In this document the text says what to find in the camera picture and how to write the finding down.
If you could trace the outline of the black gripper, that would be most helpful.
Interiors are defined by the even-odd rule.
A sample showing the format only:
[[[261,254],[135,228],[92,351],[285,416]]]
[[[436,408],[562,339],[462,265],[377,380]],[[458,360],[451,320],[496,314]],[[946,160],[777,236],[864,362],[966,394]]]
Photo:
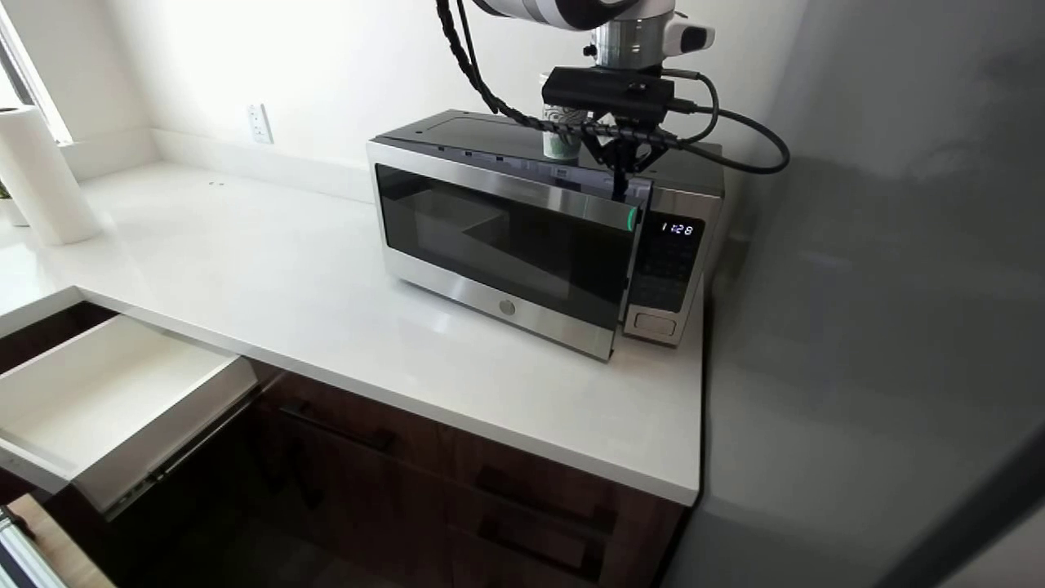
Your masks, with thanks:
[[[648,126],[605,124],[597,112],[548,109],[548,157],[577,163],[591,157],[612,174],[610,198],[626,201],[632,174],[647,171],[669,149],[669,142]]]

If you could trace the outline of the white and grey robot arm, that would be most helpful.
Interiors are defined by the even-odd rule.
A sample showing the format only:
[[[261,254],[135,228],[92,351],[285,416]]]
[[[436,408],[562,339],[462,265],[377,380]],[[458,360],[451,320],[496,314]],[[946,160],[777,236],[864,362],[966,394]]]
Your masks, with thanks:
[[[473,0],[482,12],[526,20],[552,31],[589,32],[591,64],[554,64],[542,82],[544,118],[510,109],[482,82],[473,48],[462,48],[462,73],[491,112],[552,135],[571,149],[583,146],[622,180],[657,160],[669,142],[664,118],[692,112],[675,99],[669,60],[709,48],[714,32],[689,24],[675,0]]]

